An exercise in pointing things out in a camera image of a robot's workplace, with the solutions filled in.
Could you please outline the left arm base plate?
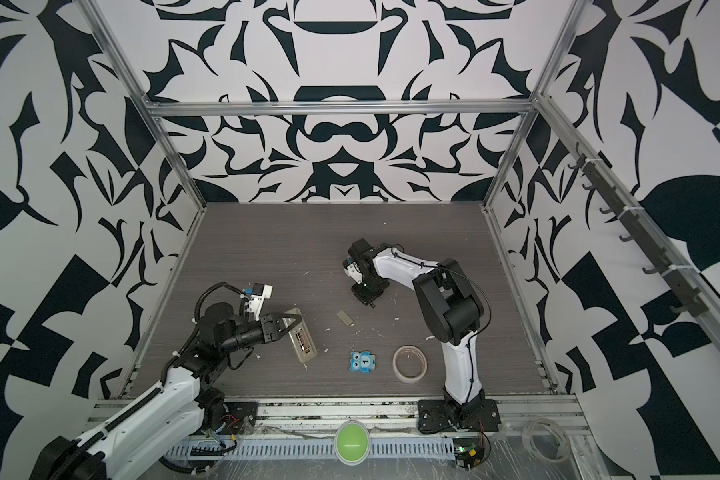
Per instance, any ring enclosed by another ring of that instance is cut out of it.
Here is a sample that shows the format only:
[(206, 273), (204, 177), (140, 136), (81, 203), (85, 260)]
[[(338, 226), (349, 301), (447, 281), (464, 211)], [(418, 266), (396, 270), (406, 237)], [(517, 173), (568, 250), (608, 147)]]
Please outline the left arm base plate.
[(213, 430), (220, 435), (251, 433), (257, 425), (258, 409), (259, 403), (255, 401), (225, 402)]

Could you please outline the white remote control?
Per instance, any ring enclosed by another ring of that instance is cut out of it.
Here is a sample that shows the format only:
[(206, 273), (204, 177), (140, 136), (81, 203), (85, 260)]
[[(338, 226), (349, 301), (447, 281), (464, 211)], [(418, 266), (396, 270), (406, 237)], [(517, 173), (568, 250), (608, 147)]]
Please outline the white remote control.
[(299, 316), (301, 321), (289, 332), (289, 338), (300, 363), (306, 365), (317, 356), (316, 344), (298, 307), (286, 312), (288, 317)]

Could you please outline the black gold battery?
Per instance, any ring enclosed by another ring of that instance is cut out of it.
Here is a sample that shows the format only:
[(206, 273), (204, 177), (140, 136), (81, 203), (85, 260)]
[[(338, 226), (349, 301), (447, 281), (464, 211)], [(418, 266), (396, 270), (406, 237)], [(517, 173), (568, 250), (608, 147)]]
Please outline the black gold battery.
[(310, 342), (308, 340), (308, 337), (304, 334), (303, 331), (299, 331), (295, 334), (295, 341), (296, 345), (299, 348), (299, 353), (302, 356), (306, 356), (310, 353)]

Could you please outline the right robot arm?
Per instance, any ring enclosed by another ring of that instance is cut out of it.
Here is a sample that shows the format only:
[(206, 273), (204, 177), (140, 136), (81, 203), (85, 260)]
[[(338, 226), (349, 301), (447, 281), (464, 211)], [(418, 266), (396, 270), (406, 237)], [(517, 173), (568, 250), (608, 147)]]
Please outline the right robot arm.
[(476, 337), (485, 307), (476, 285), (458, 262), (433, 262), (405, 253), (399, 246), (352, 243), (342, 263), (354, 281), (353, 295), (372, 305), (392, 282), (412, 290), (430, 334), (441, 342), (445, 362), (445, 399), (459, 410), (478, 404), (484, 389), (477, 370)]

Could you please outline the beige battery cover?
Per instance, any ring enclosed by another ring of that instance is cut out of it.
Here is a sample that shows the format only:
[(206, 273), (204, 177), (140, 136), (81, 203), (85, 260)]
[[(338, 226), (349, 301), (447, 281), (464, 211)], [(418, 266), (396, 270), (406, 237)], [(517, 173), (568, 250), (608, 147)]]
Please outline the beige battery cover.
[(355, 321), (353, 320), (353, 318), (343, 310), (340, 310), (337, 313), (337, 317), (347, 327), (352, 327), (355, 324)]

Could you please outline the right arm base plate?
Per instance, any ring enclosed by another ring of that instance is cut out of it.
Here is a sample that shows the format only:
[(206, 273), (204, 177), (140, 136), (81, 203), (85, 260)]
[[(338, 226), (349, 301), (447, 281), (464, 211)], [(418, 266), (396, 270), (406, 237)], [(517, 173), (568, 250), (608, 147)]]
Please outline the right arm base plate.
[(456, 432), (497, 432), (502, 423), (497, 403), (492, 399), (476, 398), (466, 407), (444, 399), (417, 402), (417, 430), (426, 435)]

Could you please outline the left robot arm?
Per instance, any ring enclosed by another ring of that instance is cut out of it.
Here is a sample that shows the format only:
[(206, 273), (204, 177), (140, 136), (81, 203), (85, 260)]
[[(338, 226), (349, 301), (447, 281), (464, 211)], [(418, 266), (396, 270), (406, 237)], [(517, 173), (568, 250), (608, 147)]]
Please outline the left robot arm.
[(224, 394), (214, 383), (235, 369), (233, 353), (287, 337), (303, 320), (261, 311), (271, 286), (241, 290), (219, 282), (194, 306), (193, 330), (164, 364), (159, 380), (126, 407), (75, 439), (45, 446), (33, 479), (136, 479), (171, 448), (198, 431), (223, 428)]

